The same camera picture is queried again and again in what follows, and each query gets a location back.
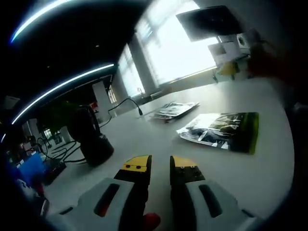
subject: headphone ear cup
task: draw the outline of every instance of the headphone ear cup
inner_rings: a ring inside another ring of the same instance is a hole
[[[77,142],[82,142],[88,139],[93,139],[100,135],[100,131],[97,130],[98,122],[93,114],[91,108],[87,106],[79,107],[72,116],[67,130],[71,137]]]
[[[82,142],[80,149],[87,163],[93,167],[105,162],[114,152],[105,135],[93,137],[90,142]]]

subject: blue object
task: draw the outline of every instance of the blue object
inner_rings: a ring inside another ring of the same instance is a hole
[[[39,155],[39,153],[35,153],[30,156],[23,164],[18,168],[20,175],[24,182],[27,183],[30,187],[32,187],[32,179],[33,177],[42,178],[45,172],[45,166],[43,161]]]

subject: desk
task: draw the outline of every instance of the desk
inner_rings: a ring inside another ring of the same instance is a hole
[[[164,124],[151,120],[149,112],[171,101],[200,102],[180,120]],[[178,155],[195,161],[206,179],[233,194],[239,207],[268,218],[286,198],[292,184],[294,149],[288,119],[279,94],[268,79],[223,82],[175,92],[141,106],[144,116],[132,110],[102,128],[115,148],[104,164],[70,164],[48,187],[50,213],[76,205],[82,193],[105,177],[113,178],[132,156],[151,154],[152,174],[145,212],[156,212],[162,223],[172,222],[169,157]],[[181,139],[176,130],[201,113],[259,112],[259,133],[254,155],[232,153]],[[82,158],[81,152],[72,159]]]

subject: green plant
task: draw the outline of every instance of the green plant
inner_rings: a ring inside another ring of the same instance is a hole
[[[46,105],[38,116],[40,130],[49,128],[55,134],[68,124],[77,108],[77,104],[69,101],[56,101]]]

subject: red component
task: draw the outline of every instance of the red component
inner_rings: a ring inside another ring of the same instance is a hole
[[[103,217],[106,215],[106,212],[107,212],[107,210],[108,210],[108,207],[109,207],[109,205],[104,205],[104,206],[100,209],[100,211],[98,212],[97,215],[103,218]]]
[[[43,188],[41,180],[34,177],[32,179],[32,185],[33,185],[33,188],[35,189],[35,191],[38,193],[38,195],[44,197],[44,188]]]
[[[153,231],[160,224],[160,217],[156,213],[143,215],[142,231]]]
[[[96,107],[98,107],[97,102],[90,103],[90,107],[94,110]]]

